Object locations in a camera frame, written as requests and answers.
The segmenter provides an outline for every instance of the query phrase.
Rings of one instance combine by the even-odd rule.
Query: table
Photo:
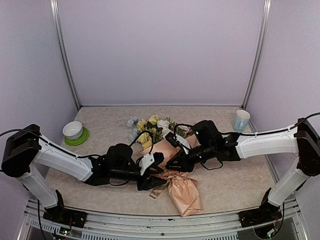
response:
[[[159,115],[160,119],[171,117],[175,122],[186,124],[213,120],[219,131],[230,132],[233,131],[233,120],[238,109],[216,106],[83,107],[75,120],[89,129],[88,140],[79,146],[67,146],[64,143],[62,146],[79,155],[102,155],[112,145],[129,144],[128,136],[132,129],[127,127],[126,123],[130,116],[135,115],[146,119],[152,115]],[[134,144],[133,150],[137,152],[142,148]],[[208,161],[207,166],[218,167],[219,162]],[[203,207],[199,214],[259,206],[266,190],[274,185],[264,156],[224,162],[223,168],[214,171],[208,171],[198,164],[189,176],[198,181]],[[129,215],[178,215],[167,190],[157,199],[153,199],[149,196],[150,191],[137,191],[135,182],[118,187],[90,186],[55,169],[50,169],[46,180],[59,190],[64,204],[69,207]]]

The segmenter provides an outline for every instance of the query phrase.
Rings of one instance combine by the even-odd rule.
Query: white mug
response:
[[[238,110],[236,111],[236,116],[233,123],[233,129],[241,133],[246,129],[246,126],[250,119],[250,113],[245,110]]]

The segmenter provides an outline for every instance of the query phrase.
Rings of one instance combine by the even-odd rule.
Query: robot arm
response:
[[[263,197],[258,209],[239,213],[241,225],[249,227],[281,218],[280,206],[307,179],[320,174],[320,137],[310,123],[301,118],[297,127],[254,134],[232,133],[223,137],[212,121],[201,121],[192,127],[200,143],[186,153],[180,150],[165,166],[169,170],[192,172],[195,164],[207,160],[240,161],[257,155],[299,153],[290,170]],[[173,146],[179,141],[173,133],[166,136]]]
[[[142,191],[167,182],[152,175],[163,172],[158,167],[164,160],[162,153],[147,154],[136,164],[131,147],[119,143],[97,158],[96,155],[79,156],[41,135],[40,127],[35,124],[24,130],[28,132],[18,132],[7,139],[1,168],[41,202],[46,210],[43,218],[47,220],[83,228],[87,214],[65,208],[61,194],[46,183],[35,164],[57,169],[92,186],[119,179],[126,183],[136,181],[137,189]]]

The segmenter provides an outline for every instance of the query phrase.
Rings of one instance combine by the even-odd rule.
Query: green plate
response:
[[[70,140],[64,137],[64,141],[69,146],[78,146],[80,144],[83,144],[88,139],[88,137],[89,137],[89,130],[83,127],[83,133],[79,138],[75,140]]]

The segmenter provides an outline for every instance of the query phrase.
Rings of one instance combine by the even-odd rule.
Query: white wall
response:
[[[0,1],[0,133],[35,123],[60,143],[75,115],[50,1]],[[0,138],[0,156],[8,136]],[[1,240],[15,239],[28,198],[17,180],[0,173]]]
[[[273,0],[263,55],[248,110],[258,131],[286,127],[320,112],[320,1]],[[320,133],[320,117],[310,119]],[[272,156],[280,176],[290,154]],[[311,240],[320,235],[320,176],[296,194]]]
[[[59,0],[81,104],[238,105],[263,0]]]

